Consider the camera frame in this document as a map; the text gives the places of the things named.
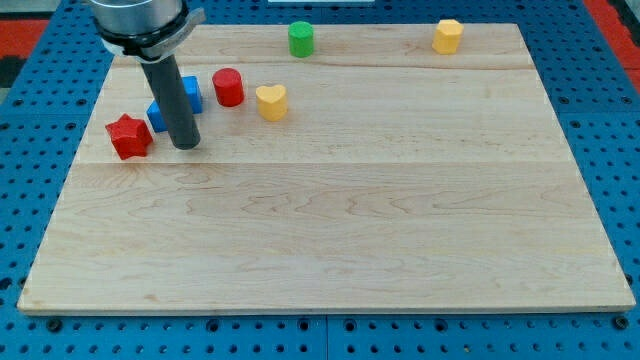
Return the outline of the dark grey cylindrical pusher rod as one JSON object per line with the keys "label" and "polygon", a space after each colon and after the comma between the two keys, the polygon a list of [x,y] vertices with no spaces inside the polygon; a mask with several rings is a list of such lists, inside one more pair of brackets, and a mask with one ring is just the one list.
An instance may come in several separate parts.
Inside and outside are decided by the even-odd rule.
{"label": "dark grey cylindrical pusher rod", "polygon": [[141,67],[173,146],[180,150],[195,148],[201,140],[200,132],[175,57]]}

